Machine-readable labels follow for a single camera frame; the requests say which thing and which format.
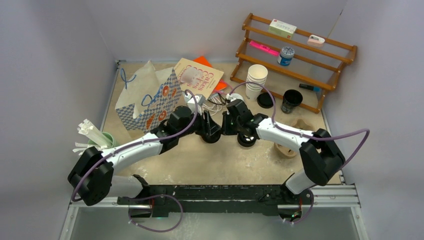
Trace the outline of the checkered paper bakery bag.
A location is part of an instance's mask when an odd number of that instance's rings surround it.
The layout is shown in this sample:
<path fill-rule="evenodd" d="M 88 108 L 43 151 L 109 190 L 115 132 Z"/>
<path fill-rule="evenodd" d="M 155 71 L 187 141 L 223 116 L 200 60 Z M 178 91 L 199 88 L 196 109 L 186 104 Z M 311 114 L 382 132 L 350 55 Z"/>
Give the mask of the checkered paper bakery bag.
<path fill-rule="evenodd" d="M 150 60 L 130 77 L 122 67 L 119 77 L 124 87 L 115 111 L 128 131 L 147 133 L 157 127 L 173 112 L 183 94 L 174 68 L 157 70 Z"/>

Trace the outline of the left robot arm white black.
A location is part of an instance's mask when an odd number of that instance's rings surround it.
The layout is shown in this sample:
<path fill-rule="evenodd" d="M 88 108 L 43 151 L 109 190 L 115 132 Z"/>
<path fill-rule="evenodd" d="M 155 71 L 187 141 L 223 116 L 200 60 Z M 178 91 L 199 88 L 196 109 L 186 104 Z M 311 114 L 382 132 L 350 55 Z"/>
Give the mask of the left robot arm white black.
<path fill-rule="evenodd" d="M 108 197 L 129 197 L 138 205 L 149 199 L 147 183 L 138 175 L 122 177 L 118 173 L 143 159 L 163 154 L 179 143 L 180 138 L 196 134 L 207 143 L 221 137 L 221 127 L 208 111 L 195 113 L 187 106 L 179 106 L 168 119 L 143 137 L 118 147 L 98 150 L 86 149 L 70 171 L 67 180 L 74 188 L 72 200 L 79 196 L 87 206 Z"/>

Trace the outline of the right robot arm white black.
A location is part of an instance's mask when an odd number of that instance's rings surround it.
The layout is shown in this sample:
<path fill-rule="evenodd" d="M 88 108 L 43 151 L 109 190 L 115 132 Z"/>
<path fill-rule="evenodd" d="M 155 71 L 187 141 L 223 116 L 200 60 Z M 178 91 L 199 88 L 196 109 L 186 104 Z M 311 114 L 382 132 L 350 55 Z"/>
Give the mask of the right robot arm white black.
<path fill-rule="evenodd" d="M 284 183 L 280 196 L 288 204 L 314 186 L 325 186 L 346 162 L 344 155 L 325 129 L 302 130 L 274 121 L 262 114 L 252 114 L 244 101 L 235 99 L 222 113 L 222 135 L 270 141 L 297 152 L 303 168 Z"/>

